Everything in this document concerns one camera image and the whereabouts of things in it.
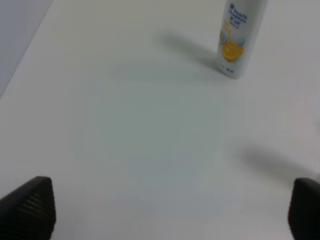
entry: black plastic part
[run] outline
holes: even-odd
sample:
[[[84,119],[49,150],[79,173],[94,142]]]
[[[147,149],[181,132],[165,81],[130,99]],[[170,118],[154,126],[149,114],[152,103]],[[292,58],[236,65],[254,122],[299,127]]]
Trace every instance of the black plastic part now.
[[[295,240],[320,240],[320,184],[309,178],[294,182],[288,222]]]
[[[49,177],[37,176],[0,200],[0,240],[49,240],[55,223]]]

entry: white table surface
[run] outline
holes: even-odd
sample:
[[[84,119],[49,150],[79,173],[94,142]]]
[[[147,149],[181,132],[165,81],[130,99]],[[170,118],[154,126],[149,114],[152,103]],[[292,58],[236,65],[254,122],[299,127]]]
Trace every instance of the white table surface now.
[[[319,170],[320,1],[271,0],[239,80],[197,60],[224,5],[55,0],[0,100],[0,195],[50,176],[54,240],[292,239],[292,181]]]

